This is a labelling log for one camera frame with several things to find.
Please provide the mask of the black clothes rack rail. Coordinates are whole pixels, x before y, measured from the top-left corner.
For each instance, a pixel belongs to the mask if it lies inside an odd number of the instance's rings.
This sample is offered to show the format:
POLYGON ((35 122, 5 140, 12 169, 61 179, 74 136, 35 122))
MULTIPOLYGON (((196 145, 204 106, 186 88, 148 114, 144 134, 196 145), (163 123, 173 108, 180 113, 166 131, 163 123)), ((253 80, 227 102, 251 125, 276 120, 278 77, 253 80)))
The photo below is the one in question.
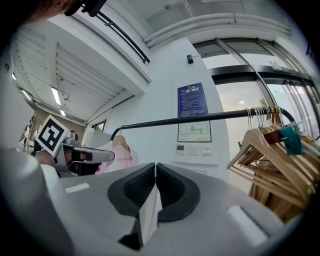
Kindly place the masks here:
POLYGON ((170 119, 142 122, 142 123, 136 123, 136 124, 122 125, 112 133, 110 141, 113 141, 117 133, 120 132, 121 130, 167 126, 167 125, 176 125, 176 124, 185 124, 185 123, 196 123, 196 122, 205 122, 205 121, 227 120, 227 119, 243 118, 243 117, 252 118, 257 115, 262 116, 263 114, 258 113, 257 108, 251 108, 251 109, 244 109, 244 110, 217 112, 217 113, 211 113, 211 114, 199 115, 199 116, 187 116, 187 117, 170 118, 170 119))

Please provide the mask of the grey metal cabinet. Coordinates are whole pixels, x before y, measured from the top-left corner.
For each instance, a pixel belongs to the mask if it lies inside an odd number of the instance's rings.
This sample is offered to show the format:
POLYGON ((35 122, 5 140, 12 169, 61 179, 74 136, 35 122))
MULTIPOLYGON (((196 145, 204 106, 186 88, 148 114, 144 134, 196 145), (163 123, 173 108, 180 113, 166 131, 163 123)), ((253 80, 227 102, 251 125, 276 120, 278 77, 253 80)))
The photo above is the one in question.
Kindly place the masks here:
POLYGON ((110 142, 112 135, 98 130, 87 131, 82 140, 82 146, 98 149, 110 142))

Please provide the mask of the long ceiling light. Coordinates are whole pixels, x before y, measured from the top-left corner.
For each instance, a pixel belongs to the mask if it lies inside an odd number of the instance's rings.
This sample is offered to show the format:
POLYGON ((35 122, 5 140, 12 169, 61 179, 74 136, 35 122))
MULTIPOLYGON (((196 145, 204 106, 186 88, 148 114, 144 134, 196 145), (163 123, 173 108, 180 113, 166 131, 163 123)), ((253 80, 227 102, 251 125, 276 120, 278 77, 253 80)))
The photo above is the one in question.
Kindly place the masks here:
POLYGON ((59 98, 59 91, 58 91, 58 89, 52 86, 52 87, 51 87, 51 91, 52 91, 52 94, 53 94, 53 97, 54 97, 55 102, 56 102, 58 105, 61 105, 61 101, 60 101, 60 98, 59 98))

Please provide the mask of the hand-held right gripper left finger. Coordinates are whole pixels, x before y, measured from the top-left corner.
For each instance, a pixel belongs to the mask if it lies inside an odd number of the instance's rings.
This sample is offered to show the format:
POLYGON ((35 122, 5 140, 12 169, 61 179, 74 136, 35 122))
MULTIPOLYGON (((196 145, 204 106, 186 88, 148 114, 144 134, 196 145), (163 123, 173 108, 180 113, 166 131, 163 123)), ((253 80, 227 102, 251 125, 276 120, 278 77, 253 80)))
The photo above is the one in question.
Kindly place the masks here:
POLYGON ((138 170, 113 182, 107 196, 117 212, 137 218, 156 184, 155 163, 149 163, 138 170))

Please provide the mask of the person's left forearm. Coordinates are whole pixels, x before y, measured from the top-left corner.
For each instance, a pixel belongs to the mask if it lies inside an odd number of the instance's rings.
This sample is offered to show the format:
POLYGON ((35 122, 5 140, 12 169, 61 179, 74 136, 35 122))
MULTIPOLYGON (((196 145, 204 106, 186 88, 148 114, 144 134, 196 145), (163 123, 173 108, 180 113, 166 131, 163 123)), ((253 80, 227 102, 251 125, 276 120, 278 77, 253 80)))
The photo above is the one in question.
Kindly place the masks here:
POLYGON ((32 154, 37 160, 39 165, 48 165, 55 167, 55 162, 51 154, 46 150, 37 151, 35 154, 32 154))

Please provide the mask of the white cloth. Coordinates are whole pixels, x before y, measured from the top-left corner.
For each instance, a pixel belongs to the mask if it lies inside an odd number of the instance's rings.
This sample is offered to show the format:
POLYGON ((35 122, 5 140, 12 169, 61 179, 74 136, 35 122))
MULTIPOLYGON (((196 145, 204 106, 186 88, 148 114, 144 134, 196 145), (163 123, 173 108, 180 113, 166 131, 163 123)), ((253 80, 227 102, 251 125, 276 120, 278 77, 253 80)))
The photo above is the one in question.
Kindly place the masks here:
POLYGON ((155 184, 139 210, 141 241, 144 246, 158 229, 158 213, 163 209, 160 191, 155 184))

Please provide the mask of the framed floor plan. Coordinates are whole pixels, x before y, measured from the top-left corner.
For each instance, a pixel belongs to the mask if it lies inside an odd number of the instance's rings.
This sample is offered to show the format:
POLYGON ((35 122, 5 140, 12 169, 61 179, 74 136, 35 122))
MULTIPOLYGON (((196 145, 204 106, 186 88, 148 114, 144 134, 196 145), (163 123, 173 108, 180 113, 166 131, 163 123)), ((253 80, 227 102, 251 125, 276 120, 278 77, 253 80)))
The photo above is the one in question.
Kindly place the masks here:
POLYGON ((179 143, 210 143, 212 142, 210 121, 178 124, 177 141, 179 143))

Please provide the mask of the blue wall poster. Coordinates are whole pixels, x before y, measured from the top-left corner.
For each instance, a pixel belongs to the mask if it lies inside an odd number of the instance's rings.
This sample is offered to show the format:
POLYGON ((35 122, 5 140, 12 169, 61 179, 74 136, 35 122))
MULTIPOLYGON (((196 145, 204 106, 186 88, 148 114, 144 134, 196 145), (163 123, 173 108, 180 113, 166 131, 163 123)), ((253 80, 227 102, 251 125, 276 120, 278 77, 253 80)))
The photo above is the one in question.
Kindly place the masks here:
POLYGON ((177 89, 177 117, 208 115, 208 106, 201 82, 177 89))

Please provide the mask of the wooden hanger with shirt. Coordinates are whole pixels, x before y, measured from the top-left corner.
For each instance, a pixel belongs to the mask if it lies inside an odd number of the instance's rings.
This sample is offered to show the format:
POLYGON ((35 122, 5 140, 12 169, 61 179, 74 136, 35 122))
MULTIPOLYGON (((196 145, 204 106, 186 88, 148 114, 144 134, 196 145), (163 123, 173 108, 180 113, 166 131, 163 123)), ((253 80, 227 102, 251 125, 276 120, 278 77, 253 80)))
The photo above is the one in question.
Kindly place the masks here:
POLYGON ((130 151, 130 147, 128 146, 126 139, 122 135, 117 135, 112 140, 112 146, 115 147, 116 145, 121 144, 127 151, 130 151))

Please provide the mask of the black ceiling track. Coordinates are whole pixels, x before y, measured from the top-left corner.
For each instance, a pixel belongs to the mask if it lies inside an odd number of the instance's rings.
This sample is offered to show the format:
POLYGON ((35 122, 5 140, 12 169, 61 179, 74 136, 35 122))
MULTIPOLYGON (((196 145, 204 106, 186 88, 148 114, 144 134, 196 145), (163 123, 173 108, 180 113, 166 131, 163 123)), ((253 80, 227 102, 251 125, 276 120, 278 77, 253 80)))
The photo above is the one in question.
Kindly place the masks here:
POLYGON ((151 61, 147 55, 141 50, 141 48, 127 35, 113 20, 99 11, 96 17, 104 23, 106 27, 111 28, 125 43, 138 55, 142 62, 147 65, 151 61))

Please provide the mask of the white ceiling pipes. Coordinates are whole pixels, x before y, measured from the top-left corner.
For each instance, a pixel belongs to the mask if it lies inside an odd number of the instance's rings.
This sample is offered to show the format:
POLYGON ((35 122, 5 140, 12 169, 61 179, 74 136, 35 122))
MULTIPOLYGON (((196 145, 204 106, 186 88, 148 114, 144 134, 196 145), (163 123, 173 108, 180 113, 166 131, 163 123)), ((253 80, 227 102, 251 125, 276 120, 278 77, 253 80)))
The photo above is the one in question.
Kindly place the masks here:
POLYGON ((291 35, 290 28, 283 23, 262 16, 233 12, 188 18, 160 29, 144 38, 143 41, 151 49, 170 39, 192 35, 200 30, 215 30, 222 26, 236 26, 238 28, 244 26, 254 30, 274 32, 281 36, 291 35))

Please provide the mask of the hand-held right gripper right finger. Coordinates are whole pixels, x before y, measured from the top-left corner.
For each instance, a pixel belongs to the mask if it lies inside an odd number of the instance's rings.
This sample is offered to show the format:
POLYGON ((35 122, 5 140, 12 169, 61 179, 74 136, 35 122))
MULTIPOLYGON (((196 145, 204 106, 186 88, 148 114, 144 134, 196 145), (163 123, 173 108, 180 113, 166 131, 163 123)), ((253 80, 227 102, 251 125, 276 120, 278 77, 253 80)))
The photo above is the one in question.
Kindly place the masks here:
POLYGON ((162 163, 156 165, 156 186, 162 204, 162 210, 158 213, 159 222, 183 220, 200 202, 198 185, 162 163))

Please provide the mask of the row of wooden hangers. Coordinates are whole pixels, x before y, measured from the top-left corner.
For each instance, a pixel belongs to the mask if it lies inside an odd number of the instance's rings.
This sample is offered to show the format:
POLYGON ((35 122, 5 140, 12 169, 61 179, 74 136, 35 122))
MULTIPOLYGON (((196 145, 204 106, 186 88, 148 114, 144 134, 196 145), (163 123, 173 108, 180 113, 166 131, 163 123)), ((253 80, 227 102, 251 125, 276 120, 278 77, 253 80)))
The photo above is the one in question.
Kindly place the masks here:
POLYGON ((239 152, 227 169, 247 181, 285 199, 299 207, 307 206, 320 188, 320 150, 315 140, 302 135, 295 122, 283 124, 285 113, 279 107, 257 109, 259 114, 248 117, 248 131, 244 134, 239 152), (292 127, 299 133, 302 155, 288 155, 281 141, 280 129, 292 127), (266 157, 289 181, 279 179, 275 173, 256 166, 266 157))

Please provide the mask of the pink shirt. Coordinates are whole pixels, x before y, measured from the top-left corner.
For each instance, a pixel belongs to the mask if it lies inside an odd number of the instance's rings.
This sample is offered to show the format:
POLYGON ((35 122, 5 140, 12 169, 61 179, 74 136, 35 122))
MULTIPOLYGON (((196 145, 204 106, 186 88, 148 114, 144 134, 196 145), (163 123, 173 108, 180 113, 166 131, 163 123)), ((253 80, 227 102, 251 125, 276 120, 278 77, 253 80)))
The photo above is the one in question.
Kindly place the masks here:
POLYGON ((114 172, 139 165, 138 155, 131 148, 130 151, 128 151, 121 144, 113 147, 112 142, 113 141, 110 141, 98 149, 114 152, 114 161, 112 163, 103 162, 95 173, 96 175, 102 175, 104 173, 114 172))

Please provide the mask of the teal hanger clip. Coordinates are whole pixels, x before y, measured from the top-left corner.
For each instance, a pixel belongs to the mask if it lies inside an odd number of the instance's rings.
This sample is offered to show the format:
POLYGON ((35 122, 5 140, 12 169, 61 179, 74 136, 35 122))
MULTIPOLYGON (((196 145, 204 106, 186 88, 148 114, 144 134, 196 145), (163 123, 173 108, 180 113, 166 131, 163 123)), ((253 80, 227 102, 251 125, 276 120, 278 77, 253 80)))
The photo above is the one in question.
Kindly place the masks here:
POLYGON ((285 127, 279 130, 281 141, 284 142, 288 155, 298 156, 303 154, 300 135, 292 127, 285 127))

